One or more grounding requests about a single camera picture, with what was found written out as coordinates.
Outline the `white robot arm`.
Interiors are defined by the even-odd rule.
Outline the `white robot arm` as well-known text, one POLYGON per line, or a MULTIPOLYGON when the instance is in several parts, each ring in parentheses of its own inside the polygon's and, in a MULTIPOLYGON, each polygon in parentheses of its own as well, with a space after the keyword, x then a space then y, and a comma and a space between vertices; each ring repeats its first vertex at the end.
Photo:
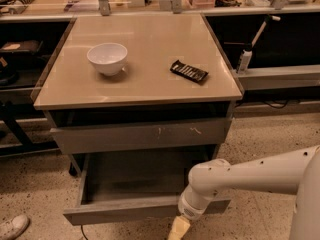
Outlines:
POLYGON ((182 240, 191 222, 225 189, 294 195, 289 240, 320 240, 319 145, 235 165, 224 159, 195 165, 168 240, 182 240))

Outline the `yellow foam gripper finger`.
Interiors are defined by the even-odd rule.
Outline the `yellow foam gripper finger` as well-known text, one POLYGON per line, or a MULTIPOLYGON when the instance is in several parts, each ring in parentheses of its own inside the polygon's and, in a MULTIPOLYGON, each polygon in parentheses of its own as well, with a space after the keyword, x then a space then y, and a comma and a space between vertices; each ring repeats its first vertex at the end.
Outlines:
POLYGON ((184 216, 176 216, 173 220, 168 240, 182 240, 190 228, 190 221, 184 216))

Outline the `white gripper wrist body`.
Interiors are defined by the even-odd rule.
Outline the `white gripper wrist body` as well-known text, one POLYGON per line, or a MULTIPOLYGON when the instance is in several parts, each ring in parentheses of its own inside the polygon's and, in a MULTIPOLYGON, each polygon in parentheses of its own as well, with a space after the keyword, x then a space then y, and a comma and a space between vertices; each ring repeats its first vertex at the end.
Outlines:
POLYGON ((212 201, 211 197, 197 193, 188 185, 179 198, 178 210, 188 220, 198 220, 212 201))

